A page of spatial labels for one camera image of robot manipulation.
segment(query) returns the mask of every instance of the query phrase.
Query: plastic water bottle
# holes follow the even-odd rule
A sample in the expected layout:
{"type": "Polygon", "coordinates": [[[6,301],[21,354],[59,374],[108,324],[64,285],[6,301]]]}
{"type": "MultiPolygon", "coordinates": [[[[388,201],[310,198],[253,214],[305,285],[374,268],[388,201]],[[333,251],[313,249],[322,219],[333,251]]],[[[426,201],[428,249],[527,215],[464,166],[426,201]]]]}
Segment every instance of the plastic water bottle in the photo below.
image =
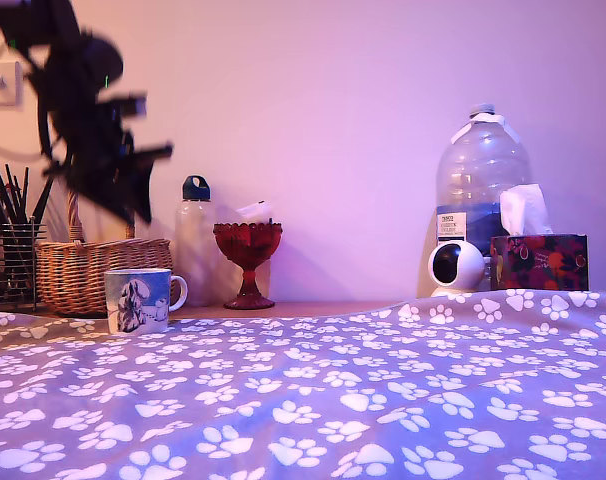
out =
{"type": "Polygon", "coordinates": [[[198,175],[187,177],[183,183],[183,201],[176,214],[175,270],[187,282],[186,304],[190,306],[214,303],[213,276],[220,256],[214,222],[210,186],[198,175]]]}
{"type": "Polygon", "coordinates": [[[484,257],[490,238],[507,235],[501,225],[499,196],[531,183],[530,160],[517,134],[481,104],[451,140],[437,173],[437,240],[465,240],[484,257]]]}

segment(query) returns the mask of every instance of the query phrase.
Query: small white label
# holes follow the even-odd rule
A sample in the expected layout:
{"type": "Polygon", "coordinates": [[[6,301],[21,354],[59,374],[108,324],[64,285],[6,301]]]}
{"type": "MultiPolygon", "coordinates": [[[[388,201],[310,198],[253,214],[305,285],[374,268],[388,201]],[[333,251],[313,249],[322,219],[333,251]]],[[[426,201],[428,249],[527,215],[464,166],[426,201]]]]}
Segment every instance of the small white label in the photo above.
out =
{"type": "Polygon", "coordinates": [[[441,213],[436,217],[436,231],[439,242],[465,240],[466,213],[441,213]]]}

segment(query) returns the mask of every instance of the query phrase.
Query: printed mug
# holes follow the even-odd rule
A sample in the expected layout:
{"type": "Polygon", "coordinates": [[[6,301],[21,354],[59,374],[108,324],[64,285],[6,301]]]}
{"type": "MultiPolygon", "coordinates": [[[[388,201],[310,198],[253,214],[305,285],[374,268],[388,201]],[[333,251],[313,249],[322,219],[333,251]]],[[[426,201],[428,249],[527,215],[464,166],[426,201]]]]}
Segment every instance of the printed mug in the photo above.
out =
{"type": "Polygon", "coordinates": [[[170,312],[187,298],[187,284],[166,268],[131,268],[105,272],[105,301],[110,333],[163,332],[170,312]],[[170,284],[181,285],[181,296],[170,305],[170,284]]]}

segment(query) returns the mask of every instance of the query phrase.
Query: wall plate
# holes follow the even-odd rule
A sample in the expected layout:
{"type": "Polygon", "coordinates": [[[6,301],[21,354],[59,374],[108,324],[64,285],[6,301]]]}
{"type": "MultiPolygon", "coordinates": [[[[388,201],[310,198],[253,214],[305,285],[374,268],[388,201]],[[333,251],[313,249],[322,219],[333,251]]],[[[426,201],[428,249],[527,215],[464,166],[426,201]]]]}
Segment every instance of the wall plate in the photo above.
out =
{"type": "Polygon", "coordinates": [[[0,62],[0,107],[21,104],[23,69],[19,62],[0,62]]]}

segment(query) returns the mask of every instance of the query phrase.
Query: tissue box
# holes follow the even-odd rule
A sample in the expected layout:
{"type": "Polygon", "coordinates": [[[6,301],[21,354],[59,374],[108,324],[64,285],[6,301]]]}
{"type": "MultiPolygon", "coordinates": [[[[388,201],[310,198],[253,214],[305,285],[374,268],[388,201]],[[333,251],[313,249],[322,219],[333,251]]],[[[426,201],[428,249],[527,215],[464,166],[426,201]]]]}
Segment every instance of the tissue box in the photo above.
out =
{"type": "Polygon", "coordinates": [[[587,236],[493,237],[491,288],[589,290],[587,236]]]}

